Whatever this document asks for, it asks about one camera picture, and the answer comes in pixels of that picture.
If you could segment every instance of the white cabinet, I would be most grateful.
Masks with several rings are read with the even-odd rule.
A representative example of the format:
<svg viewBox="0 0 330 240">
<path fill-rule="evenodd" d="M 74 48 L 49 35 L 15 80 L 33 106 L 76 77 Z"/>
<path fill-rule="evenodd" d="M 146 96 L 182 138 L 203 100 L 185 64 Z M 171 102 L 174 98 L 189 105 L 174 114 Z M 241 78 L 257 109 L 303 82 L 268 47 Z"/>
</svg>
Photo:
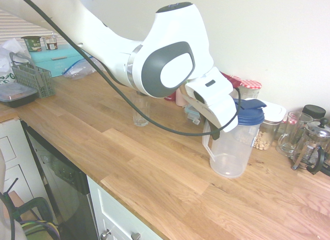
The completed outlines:
<svg viewBox="0 0 330 240">
<path fill-rule="evenodd" d="M 139 233 L 140 240 L 161 240 L 148 226 L 134 216 L 114 197 L 91 178 L 87 177 L 95 212 L 98 234 L 110 230 L 107 240 L 132 240 L 131 235 Z"/>
<path fill-rule="evenodd" d="M 6 164 L 4 191 L 10 187 L 16 178 L 19 178 L 11 191 L 15 191 L 23 202 L 28 202 L 36 197 L 43 197 L 50 205 L 46 189 L 41 181 L 19 120 L 13 119 L 0 123 L 0 150 Z"/>
</svg>

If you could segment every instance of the butcher block counter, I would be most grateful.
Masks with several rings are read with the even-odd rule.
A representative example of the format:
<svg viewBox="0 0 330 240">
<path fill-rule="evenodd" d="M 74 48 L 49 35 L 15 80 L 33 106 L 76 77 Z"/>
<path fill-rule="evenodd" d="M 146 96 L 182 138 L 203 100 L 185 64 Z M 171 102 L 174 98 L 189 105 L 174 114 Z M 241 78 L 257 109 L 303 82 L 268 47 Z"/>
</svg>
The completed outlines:
<svg viewBox="0 0 330 240">
<path fill-rule="evenodd" d="M 330 239 L 330 177 L 293 171 L 274 147 L 254 149 L 241 177 L 221 177 L 201 137 L 134 126 L 132 109 L 98 74 L 54 83 L 52 97 L 1 105 L 0 120 L 24 120 L 163 239 Z M 203 130 L 163 99 L 152 99 L 151 117 Z"/>
</svg>

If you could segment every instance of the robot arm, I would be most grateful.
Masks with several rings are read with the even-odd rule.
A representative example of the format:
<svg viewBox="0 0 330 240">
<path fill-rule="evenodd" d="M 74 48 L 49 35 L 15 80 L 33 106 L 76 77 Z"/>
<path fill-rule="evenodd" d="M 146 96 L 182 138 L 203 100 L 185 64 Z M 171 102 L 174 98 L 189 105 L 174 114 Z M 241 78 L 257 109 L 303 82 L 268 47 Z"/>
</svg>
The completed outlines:
<svg viewBox="0 0 330 240">
<path fill-rule="evenodd" d="M 184 98 L 216 127 L 235 114 L 231 83 L 214 67 L 202 17 L 194 4 L 168 5 L 156 12 L 144 41 L 116 35 L 80 0 L 32 0 L 80 48 L 104 63 L 112 78 L 155 98 L 180 88 Z M 52 29 L 22 0 L 1 0 L 0 8 Z M 237 118 L 224 131 L 237 125 Z"/>
</svg>

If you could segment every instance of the white wall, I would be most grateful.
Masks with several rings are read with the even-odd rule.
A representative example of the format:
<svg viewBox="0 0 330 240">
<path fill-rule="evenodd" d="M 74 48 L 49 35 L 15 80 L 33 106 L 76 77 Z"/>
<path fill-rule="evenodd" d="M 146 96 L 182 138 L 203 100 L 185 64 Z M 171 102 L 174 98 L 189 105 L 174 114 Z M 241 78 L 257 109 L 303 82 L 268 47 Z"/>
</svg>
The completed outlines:
<svg viewBox="0 0 330 240">
<path fill-rule="evenodd" d="M 157 9 L 197 5 L 215 65 L 260 81 L 259 98 L 330 117 L 330 0 L 82 0 L 117 34 L 143 40 Z"/>
</svg>

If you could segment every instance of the plastic bag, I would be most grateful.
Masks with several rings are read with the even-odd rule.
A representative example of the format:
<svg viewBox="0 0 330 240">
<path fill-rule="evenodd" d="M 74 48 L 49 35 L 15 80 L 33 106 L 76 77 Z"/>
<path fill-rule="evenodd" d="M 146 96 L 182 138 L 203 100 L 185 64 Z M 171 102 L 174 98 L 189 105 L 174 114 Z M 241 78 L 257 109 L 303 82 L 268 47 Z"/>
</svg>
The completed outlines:
<svg viewBox="0 0 330 240">
<path fill-rule="evenodd" d="M 101 63 L 93 57 L 90 59 L 96 64 L 102 71 L 105 71 L 104 67 Z M 71 78 L 71 79 L 80 79 L 89 74 L 94 73 L 96 70 L 85 60 L 81 59 L 76 63 L 72 64 L 66 71 L 62 72 L 64 77 Z"/>
<path fill-rule="evenodd" d="M 21 45 L 15 38 L 7 40 L 0 45 L 0 84 L 15 82 L 15 75 L 11 69 L 12 62 L 9 53 L 21 53 L 31 57 L 27 48 Z M 16 63 L 24 63 L 25 59 L 15 58 Z"/>
</svg>

